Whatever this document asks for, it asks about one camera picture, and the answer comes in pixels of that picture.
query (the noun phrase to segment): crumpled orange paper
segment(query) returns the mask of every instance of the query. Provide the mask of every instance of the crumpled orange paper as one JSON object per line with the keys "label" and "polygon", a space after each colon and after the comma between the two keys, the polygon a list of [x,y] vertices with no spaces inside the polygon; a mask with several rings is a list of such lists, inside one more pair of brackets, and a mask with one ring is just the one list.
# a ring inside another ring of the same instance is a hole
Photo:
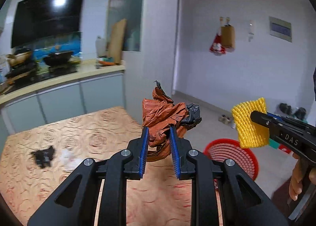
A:
{"label": "crumpled orange paper", "polygon": [[185,103],[175,105],[157,82],[153,90],[154,100],[143,100],[143,127],[149,128],[149,146],[156,147],[156,151],[148,150],[147,162],[154,162],[170,155],[170,145],[166,132],[171,125],[175,125],[180,138],[187,129],[180,126],[180,122],[188,115]]}

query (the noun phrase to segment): frosted glass window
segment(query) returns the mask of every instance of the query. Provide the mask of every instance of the frosted glass window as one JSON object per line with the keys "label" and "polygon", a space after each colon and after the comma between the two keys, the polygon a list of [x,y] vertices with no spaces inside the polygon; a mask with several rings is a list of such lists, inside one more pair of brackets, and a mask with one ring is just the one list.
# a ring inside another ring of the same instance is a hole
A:
{"label": "frosted glass window", "polygon": [[140,50],[140,25],[143,0],[110,0],[107,40],[110,41],[113,24],[121,19],[127,19],[124,36],[124,51]]}

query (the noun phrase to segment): red plastic laundry basket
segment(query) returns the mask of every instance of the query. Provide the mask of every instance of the red plastic laundry basket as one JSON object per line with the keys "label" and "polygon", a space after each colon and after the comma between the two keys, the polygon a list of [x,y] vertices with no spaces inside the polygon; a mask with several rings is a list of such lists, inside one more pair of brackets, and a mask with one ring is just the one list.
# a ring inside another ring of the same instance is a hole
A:
{"label": "red plastic laundry basket", "polygon": [[255,180],[258,176],[259,166],[254,153],[250,149],[242,149],[238,141],[232,139],[218,139],[209,143],[204,154],[212,160],[223,162],[233,159],[239,166]]}

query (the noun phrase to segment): table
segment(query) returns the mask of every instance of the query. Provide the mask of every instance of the table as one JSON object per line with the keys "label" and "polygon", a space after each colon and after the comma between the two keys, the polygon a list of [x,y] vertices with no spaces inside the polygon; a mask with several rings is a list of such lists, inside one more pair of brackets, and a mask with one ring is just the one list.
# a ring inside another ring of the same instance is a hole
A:
{"label": "table", "polygon": [[[0,160],[0,192],[26,225],[69,175],[60,160],[62,150],[100,161],[126,148],[141,131],[123,108],[115,107],[11,135]],[[56,149],[52,167],[40,169],[30,153],[51,145]],[[190,225],[191,181],[176,179],[171,156],[147,163],[141,181],[127,182],[126,206],[128,225]]]}

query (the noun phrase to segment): black pan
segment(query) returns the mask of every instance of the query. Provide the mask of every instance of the black pan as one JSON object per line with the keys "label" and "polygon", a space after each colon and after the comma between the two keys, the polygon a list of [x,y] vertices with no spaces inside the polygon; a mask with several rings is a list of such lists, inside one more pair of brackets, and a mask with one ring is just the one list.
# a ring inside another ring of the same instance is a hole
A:
{"label": "black pan", "polygon": [[66,64],[73,53],[74,52],[71,50],[63,50],[55,53],[49,53],[47,57],[43,58],[43,60],[48,66],[59,66]]}

